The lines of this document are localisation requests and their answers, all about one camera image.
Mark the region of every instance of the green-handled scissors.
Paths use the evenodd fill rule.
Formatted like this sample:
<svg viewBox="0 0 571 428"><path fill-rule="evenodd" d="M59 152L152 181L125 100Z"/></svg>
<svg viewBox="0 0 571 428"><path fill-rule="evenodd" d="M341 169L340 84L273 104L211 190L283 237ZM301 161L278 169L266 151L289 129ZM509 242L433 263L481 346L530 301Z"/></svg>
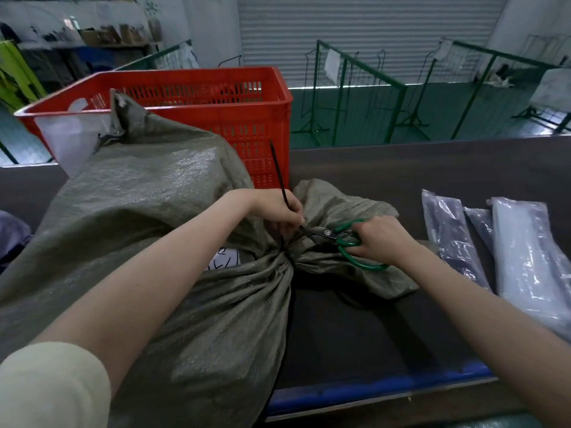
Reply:
<svg viewBox="0 0 571 428"><path fill-rule="evenodd" d="M351 230L351 225L353 225L355 222L363 222L363 221L366 221L366 219L355 219L353 221L339 225L333 230L328 228L302 227L302 232L305 233L308 237L311 237L311 235L320 236L337 244L337 250L339 251L339 253L343 257L345 257L345 259L349 261L353 266L357 266L364 270L376 270L376 271L385 270L386 268L388 268L387 264L375 264L375 265L365 264L358 261L357 259L355 259L355 257L349 255L347 251L345 251L345 248L348 248L350 246L359 246L361 244L361 238L356 232Z"/></svg>

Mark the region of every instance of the left hand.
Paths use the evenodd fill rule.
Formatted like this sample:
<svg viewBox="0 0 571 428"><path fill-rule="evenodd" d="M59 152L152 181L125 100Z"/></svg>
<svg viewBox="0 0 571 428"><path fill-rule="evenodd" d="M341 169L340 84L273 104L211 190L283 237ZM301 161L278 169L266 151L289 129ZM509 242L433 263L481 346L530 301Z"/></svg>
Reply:
<svg viewBox="0 0 571 428"><path fill-rule="evenodd" d="M282 235L305 223L302 203L289 190L285 195L292 210L286 206L281 189L246 189L250 197L250 214L277 223Z"/></svg>

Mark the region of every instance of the beige sleeve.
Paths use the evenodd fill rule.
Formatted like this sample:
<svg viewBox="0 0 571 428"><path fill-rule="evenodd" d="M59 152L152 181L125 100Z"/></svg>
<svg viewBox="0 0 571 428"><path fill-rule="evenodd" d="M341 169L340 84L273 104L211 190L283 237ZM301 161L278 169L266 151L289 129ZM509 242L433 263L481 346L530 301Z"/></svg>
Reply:
<svg viewBox="0 0 571 428"><path fill-rule="evenodd" d="M110 403L103 364L76 345L29 345L0 365L2 428L104 428Z"/></svg>

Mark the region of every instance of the red plastic crate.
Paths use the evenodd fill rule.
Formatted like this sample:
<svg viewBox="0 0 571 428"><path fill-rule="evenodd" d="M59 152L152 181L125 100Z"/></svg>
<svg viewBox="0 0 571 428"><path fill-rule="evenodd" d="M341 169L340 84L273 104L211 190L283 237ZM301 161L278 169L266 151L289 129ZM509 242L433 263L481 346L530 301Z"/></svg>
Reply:
<svg viewBox="0 0 571 428"><path fill-rule="evenodd" d="M102 72L15 115L48 147L36 117L109 113L112 88L161 117L224 137L238 152L256 188L279 187L269 149L271 139L288 186L292 95L275 67ZM87 101L87 107L69 112L70 105L81 98Z"/></svg>

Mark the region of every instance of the scissors handle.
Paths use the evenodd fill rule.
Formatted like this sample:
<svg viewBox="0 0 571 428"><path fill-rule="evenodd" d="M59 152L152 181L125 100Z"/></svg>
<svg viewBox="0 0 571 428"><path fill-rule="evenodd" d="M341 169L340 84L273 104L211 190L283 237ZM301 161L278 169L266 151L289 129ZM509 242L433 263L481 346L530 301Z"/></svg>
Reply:
<svg viewBox="0 0 571 428"><path fill-rule="evenodd" d="M335 233L346 232L347 229L350 228L351 225L353 225L355 222L363 222L363 221L366 221L366 219L355 219L355 220L350 221L346 224L340 225L339 227L335 228L334 231L335 231ZM356 232L351 231L351 237L354 238L356 240L356 242L343 240L342 238L339 237L337 239L337 250L353 266L357 266L360 269L364 269L364 270L376 270L378 272L382 271L382 270L386 270L389 267L388 264L372 265L372 264L362 263L362 262L358 261L357 259L355 259L355 257L353 257L352 255L348 254L347 251L345 251L346 247L360 246L362 244L361 238L359 237L359 234L357 234Z"/></svg>

